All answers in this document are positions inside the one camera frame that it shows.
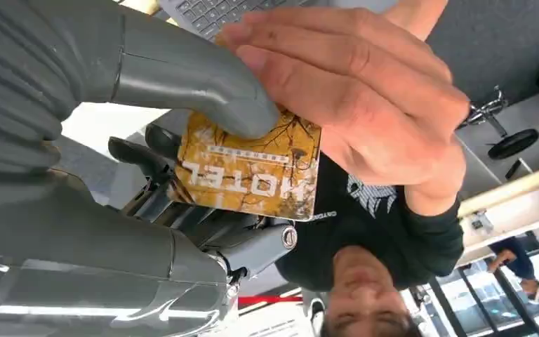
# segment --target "man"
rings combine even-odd
[[[469,102],[421,41],[444,5],[278,9],[222,31],[276,102],[323,128],[315,220],[277,265],[331,289],[326,335],[412,336],[397,289],[447,275],[463,251],[453,131]]]
[[[488,265],[489,272],[495,272],[501,265],[506,265],[515,276],[521,278],[521,290],[528,299],[535,304],[539,303],[539,281],[534,275],[534,265],[528,252],[516,237],[495,242],[488,246],[497,257]]]

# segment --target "key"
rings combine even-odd
[[[187,20],[189,20],[189,22],[193,22],[195,21],[195,19],[197,19],[195,13],[191,11],[186,11],[185,13],[183,13],[183,15],[187,18]]]
[[[220,2],[218,7],[216,7],[220,15],[224,15],[230,11],[230,5],[226,1]]]
[[[207,11],[206,5],[201,2],[198,2],[192,9],[197,16],[202,16]]]
[[[198,31],[202,31],[209,24],[210,24],[210,22],[204,16],[202,16],[201,18],[199,18],[199,19],[195,20],[195,22],[193,22],[193,25],[195,26],[195,29],[197,29]]]
[[[212,9],[206,14],[206,18],[208,18],[208,20],[209,20],[210,22],[215,22],[219,17],[220,17],[220,14],[218,14],[218,11],[215,10],[214,8],[212,8]]]
[[[206,39],[211,39],[220,31],[220,27],[213,23],[201,31],[201,35]]]
[[[178,9],[179,12],[183,13],[187,9],[189,9],[189,7],[191,7],[191,5],[189,5],[188,2],[184,1],[180,5],[177,6],[177,9]]]

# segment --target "gray wall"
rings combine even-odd
[[[539,132],[539,95],[508,107],[498,115],[498,121],[509,134],[525,128],[535,128]],[[468,172],[465,180],[466,193],[463,197],[489,190],[498,185],[497,181],[505,182],[505,174],[519,158],[522,158],[533,171],[539,170],[539,139],[522,153],[494,161],[488,158],[487,152],[491,148],[488,144],[496,143],[501,138],[490,124],[468,126],[456,134],[468,148],[465,149]]]

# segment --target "finger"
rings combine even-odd
[[[339,127],[348,127],[352,119],[364,118],[352,116],[353,109],[345,107],[349,88],[362,86],[360,82],[253,46],[240,46],[236,54],[259,78],[274,102],[297,115],[320,126]],[[378,104],[387,105],[380,109],[390,108],[387,101],[375,103]]]
[[[292,25],[331,34],[359,37],[396,55],[422,72],[451,82],[451,73],[430,48],[406,30],[363,8],[278,8],[268,12],[247,13],[249,24],[274,23]]]
[[[435,112],[438,120],[425,126],[432,126],[434,132],[445,138],[451,137],[468,111],[463,93],[358,37],[285,25],[237,24],[226,28],[225,38],[234,46],[249,44],[355,77],[415,117],[425,118]]]
[[[360,81],[253,46],[239,47],[237,55],[274,101],[354,144],[328,154],[360,179],[374,172],[420,181],[432,172],[444,144]]]

